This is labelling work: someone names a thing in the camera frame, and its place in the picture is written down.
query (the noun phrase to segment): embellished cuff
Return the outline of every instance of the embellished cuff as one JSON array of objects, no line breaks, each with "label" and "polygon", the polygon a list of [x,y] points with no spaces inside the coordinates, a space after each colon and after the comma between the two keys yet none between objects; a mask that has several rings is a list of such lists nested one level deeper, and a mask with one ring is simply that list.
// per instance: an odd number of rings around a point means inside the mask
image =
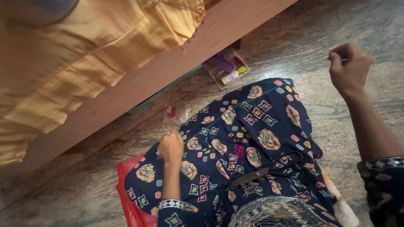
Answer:
[{"label": "embellished cuff", "polygon": [[358,163],[359,172],[366,170],[381,170],[385,168],[404,168],[404,156],[362,161]]},{"label": "embellished cuff", "polygon": [[184,203],[180,200],[163,200],[160,202],[157,209],[161,210],[164,208],[177,208],[184,210]]}]

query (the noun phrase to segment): patterned dress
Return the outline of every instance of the patterned dress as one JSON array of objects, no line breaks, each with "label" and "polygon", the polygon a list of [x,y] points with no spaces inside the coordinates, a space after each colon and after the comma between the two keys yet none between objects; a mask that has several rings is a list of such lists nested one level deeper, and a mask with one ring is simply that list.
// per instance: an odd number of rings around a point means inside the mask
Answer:
[{"label": "patterned dress", "polygon": [[[185,147],[180,176],[182,206],[161,201],[164,161],[158,143],[125,179],[131,201],[159,217],[158,226],[228,226],[245,204],[261,197],[298,198],[330,226],[340,226],[314,158],[322,151],[311,138],[311,121],[291,79],[270,78],[234,90],[192,116],[179,130]],[[267,175],[227,190],[248,173],[271,166],[283,153],[311,156],[310,184]],[[284,164],[294,157],[286,156]]]}]

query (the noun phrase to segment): person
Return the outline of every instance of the person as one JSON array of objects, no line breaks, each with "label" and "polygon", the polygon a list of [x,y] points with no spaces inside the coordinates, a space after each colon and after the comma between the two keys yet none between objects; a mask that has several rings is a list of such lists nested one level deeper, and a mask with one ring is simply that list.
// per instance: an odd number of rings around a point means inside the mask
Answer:
[{"label": "person", "polygon": [[[364,85],[371,56],[347,43],[330,75],[358,142],[375,226],[404,226],[404,151]],[[157,226],[342,226],[316,159],[311,120],[290,79],[270,78],[217,99],[155,144],[125,178]]]}]

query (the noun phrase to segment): hand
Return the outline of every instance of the hand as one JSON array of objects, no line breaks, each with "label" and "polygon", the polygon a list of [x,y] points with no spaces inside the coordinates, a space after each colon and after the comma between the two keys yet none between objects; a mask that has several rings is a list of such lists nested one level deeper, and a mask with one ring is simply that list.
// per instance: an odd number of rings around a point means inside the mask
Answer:
[{"label": "hand", "polygon": [[363,92],[373,58],[352,43],[345,43],[330,51],[330,75],[334,87],[346,97]]},{"label": "hand", "polygon": [[158,146],[165,164],[181,166],[182,155],[184,153],[184,141],[176,129],[172,129],[160,141]]}]

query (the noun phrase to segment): yellow satin cloth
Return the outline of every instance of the yellow satin cloth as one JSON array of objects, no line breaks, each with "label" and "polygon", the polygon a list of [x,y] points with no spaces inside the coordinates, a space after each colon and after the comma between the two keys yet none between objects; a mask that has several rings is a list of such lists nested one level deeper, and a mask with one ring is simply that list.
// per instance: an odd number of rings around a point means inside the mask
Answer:
[{"label": "yellow satin cloth", "polygon": [[0,18],[0,166],[64,123],[85,99],[182,45],[203,0],[80,0],[62,22],[31,28]]}]

